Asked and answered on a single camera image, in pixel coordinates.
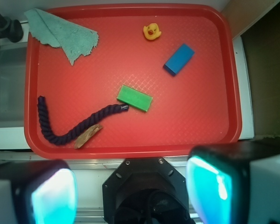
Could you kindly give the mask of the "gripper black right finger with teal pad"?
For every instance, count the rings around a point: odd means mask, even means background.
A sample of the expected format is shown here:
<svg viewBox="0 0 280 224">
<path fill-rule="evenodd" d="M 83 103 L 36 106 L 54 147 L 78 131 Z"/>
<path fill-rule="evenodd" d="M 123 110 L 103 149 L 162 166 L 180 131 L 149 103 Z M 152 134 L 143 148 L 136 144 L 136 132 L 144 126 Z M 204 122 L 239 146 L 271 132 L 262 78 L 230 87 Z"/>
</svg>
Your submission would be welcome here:
<svg viewBox="0 0 280 224">
<path fill-rule="evenodd" d="M 196 146 L 186 186 L 205 224 L 280 224 L 280 141 Z"/>
</svg>

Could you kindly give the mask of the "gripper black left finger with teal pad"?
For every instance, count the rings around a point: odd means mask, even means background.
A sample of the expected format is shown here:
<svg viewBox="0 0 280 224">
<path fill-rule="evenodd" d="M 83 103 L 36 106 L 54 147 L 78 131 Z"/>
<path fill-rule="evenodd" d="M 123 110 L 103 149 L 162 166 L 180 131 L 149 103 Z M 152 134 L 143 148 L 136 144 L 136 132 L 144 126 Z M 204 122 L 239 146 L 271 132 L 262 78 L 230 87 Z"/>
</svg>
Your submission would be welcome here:
<svg viewBox="0 0 280 224">
<path fill-rule="evenodd" d="M 63 160 L 0 163 L 0 224 L 73 224 L 77 201 Z"/>
</svg>

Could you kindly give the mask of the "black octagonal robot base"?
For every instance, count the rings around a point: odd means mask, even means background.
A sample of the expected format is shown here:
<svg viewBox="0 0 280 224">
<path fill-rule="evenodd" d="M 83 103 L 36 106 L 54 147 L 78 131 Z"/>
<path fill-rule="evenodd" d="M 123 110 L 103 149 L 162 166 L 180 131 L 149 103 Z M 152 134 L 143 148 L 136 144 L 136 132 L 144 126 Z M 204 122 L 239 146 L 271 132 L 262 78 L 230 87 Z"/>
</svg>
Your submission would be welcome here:
<svg viewBox="0 0 280 224">
<path fill-rule="evenodd" d="M 185 177 L 163 158 L 125 159 L 102 184 L 108 224 L 193 224 Z"/>
</svg>

